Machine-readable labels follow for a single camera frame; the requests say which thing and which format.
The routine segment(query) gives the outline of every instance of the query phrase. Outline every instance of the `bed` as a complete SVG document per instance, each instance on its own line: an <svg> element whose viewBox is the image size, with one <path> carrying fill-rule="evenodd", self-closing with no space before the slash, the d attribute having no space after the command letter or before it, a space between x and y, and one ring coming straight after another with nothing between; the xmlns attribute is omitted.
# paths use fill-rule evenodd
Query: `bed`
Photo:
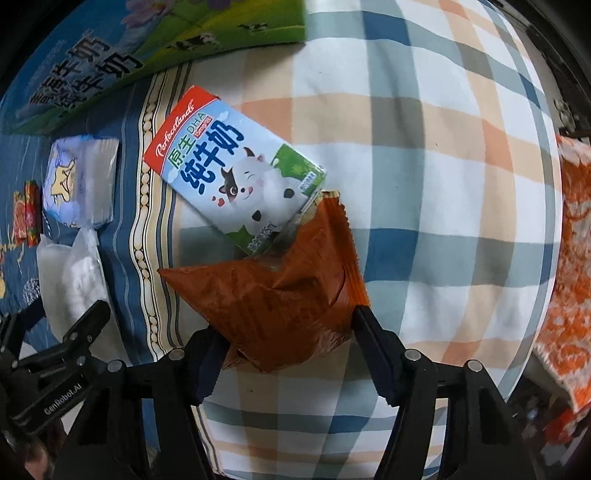
<svg viewBox="0 0 591 480"><path fill-rule="evenodd" d="M480 359L508 397L545 315L561 233L554 129L524 46L486 0L308 0L307 9L306 44L181 64L56 133L122 140L115 220L99 240L129 359L154 361L207 325L159 268L241 256L141 161L199 85L327 169L381 325L434 361ZM41 183L51 139L0 140L12 169L1 193L6 311L27 304L36 277L34 249L9 248L8 196L25 179ZM47 219L46 233L68 243L75 231ZM46 323L28 340L56 341ZM370 478L395 415L355 341L274 374L225 370L196 410L214 470L245 480ZM441 400L425 475L437 470L445 421Z"/></svg>

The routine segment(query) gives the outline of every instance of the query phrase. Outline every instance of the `fabric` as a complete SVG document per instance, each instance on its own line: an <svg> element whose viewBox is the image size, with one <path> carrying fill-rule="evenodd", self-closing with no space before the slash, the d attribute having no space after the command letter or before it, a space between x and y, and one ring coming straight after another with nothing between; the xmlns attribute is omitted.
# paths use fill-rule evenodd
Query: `fabric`
<svg viewBox="0 0 591 480"><path fill-rule="evenodd" d="M191 85L294 144L341 192L381 325L434 361L479 358L508 396L550 298L561 226L553 126L523 45L476 0L307 8L305 45L156 75L140 149ZM132 258L158 358L206 323L156 269L240 253L147 166L137 169ZM426 474L441 454L444 406ZM227 475L369 478L395 415L348 342L274 374L223 371L198 419L212 464Z"/></svg>
<svg viewBox="0 0 591 480"><path fill-rule="evenodd" d="M563 185L556 286L535 352L568 392L574 413L591 402L591 147L557 136Z"/></svg>

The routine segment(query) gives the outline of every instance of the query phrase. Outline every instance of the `black metal frame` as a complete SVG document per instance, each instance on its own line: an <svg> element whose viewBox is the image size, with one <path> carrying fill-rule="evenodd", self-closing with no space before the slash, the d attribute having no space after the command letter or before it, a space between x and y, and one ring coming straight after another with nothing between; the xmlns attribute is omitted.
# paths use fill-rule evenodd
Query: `black metal frame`
<svg viewBox="0 0 591 480"><path fill-rule="evenodd" d="M513 7L530 24L527 36L542 52L564 101L573 114L575 131L591 128L591 31L584 4L564 0L490 0L501 10ZM572 138L564 127L560 134Z"/></svg>
<svg viewBox="0 0 591 480"><path fill-rule="evenodd" d="M534 480L517 425L486 369L431 362L383 330L368 307L352 329L378 394L400 410L375 479L422 477L435 401L449 399L440 479ZM127 368L113 361L88 395L62 447L55 480L220 480L200 441L191 406L212 393L228 351L213 328L158 362ZM145 450L141 400L154 399L160 454L152 472Z"/></svg>
<svg viewBox="0 0 591 480"><path fill-rule="evenodd" d="M109 321L107 302L95 302L60 344L19 360L25 332L44 316L38 298L0 326L0 428L16 438L38 435L71 410L106 365L89 347Z"/></svg>

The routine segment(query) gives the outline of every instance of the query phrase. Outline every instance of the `crumpled plastic wrapper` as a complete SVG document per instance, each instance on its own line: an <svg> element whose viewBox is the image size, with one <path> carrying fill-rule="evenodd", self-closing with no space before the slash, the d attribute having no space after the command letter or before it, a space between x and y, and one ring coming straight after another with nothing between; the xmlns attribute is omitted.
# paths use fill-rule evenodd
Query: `crumpled plastic wrapper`
<svg viewBox="0 0 591 480"><path fill-rule="evenodd" d="M264 372L329 353L349 338L355 306L369 304L345 209L334 197L322 198L279 264L248 258L159 272Z"/></svg>

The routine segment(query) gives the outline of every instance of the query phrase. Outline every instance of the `cartoon star package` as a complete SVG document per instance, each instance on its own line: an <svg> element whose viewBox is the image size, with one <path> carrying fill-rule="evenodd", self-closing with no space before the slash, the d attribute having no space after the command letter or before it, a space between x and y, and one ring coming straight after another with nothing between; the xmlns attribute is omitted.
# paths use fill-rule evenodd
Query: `cartoon star package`
<svg viewBox="0 0 591 480"><path fill-rule="evenodd" d="M98 228L113 220L119 140L91 135L53 142L43 185L43 208L66 225Z"/></svg>

